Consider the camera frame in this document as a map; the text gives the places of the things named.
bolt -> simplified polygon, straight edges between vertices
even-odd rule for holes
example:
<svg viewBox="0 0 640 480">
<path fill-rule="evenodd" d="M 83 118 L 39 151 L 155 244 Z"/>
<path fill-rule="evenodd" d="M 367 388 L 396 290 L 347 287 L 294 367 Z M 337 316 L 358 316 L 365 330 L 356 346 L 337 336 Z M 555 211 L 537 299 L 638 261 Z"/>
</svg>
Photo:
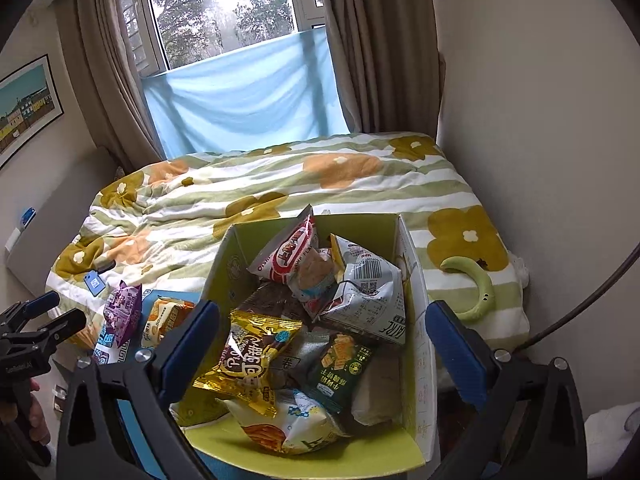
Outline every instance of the bolt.
<svg viewBox="0 0 640 480">
<path fill-rule="evenodd" d="M 511 354 L 503 348 L 498 348 L 494 352 L 494 357 L 496 361 L 499 361 L 501 363 L 508 363 L 509 361 L 511 361 Z"/>
<path fill-rule="evenodd" d="M 151 359 L 151 356 L 154 354 L 154 352 L 152 351 L 151 348 L 141 348 L 140 350 L 138 350 L 136 352 L 136 361 L 138 361 L 139 363 L 144 363 L 146 361 L 149 361 L 149 359 Z"/>
<path fill-rule="evenodd" d="M 78 368 L 87 368 L 88 365 L 90 364 L 91 364 L 90 357 L 81 357 L 78 359 L 78 362 L 77 362 Z"/>
<path fill-rule="evenodd" d="M 558 370 L 566 370 L 569 365 L 567 364 L 567 362 L 562 359 L 561 357 L 556 357 L 554 359 L 554 366 L 558 369 Z"/>
</svg>

purple snack package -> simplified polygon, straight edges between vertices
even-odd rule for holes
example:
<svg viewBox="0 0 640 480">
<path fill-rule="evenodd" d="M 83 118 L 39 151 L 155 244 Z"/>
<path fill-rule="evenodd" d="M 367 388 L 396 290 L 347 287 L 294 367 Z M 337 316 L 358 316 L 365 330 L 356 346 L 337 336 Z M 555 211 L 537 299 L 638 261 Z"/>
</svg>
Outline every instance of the purple snack package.
<svg viewBox="0 0 640 480">
<path fill-rule="evenodd" d="M 142 285 L 127 286 L 120 282 L 104 306 L 104 323 L 108 334 L 115 334 L 116 344 L 127 342 L 138 326 L 142 314 Z"/>
</svg>

picture frame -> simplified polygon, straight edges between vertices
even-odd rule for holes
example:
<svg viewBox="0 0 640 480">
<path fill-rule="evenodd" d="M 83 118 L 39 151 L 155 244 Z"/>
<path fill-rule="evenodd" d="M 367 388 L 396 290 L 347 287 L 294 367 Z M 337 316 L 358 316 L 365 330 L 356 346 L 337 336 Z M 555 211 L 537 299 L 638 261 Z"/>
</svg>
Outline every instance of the picture frame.
<svg viewBox="0 0 640 480">
<path fill-rule="evenodd" d="M 0 80 L 0 170 L 64 110 L 45 54 Z"/>
</svg>

sky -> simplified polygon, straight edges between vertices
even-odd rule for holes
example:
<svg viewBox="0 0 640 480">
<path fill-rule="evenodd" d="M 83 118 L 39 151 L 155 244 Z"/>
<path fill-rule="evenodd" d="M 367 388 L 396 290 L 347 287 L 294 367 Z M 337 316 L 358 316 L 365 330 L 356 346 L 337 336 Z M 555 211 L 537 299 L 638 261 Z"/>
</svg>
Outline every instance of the sky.
<svg viewBox="0 0 640 480">
<path fill-rule="evenodd" d="M 44 77 L 44 67 L 38 65 L 27 73 L 22 74 L 15 81 L 0 89 L 0 116 L 7 115 L 14 109 L 17 99 L 40 90 L 47 85 Z"/>
</svg>

blue circle sticker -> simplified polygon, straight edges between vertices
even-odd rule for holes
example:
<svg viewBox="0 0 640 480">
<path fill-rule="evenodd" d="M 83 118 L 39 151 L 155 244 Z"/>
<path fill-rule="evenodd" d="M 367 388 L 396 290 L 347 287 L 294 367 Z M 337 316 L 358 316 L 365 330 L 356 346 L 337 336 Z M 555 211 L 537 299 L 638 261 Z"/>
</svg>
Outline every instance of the blue circle sticker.
<svg viewBox="0 0 640 480">
<path fill-rule="evenodd" d="M 289 330 L 280 330 L 276 334 L 276 341 L 278 343 L 284 343 L 287 339 L 289 339 Z"/>
</svg>

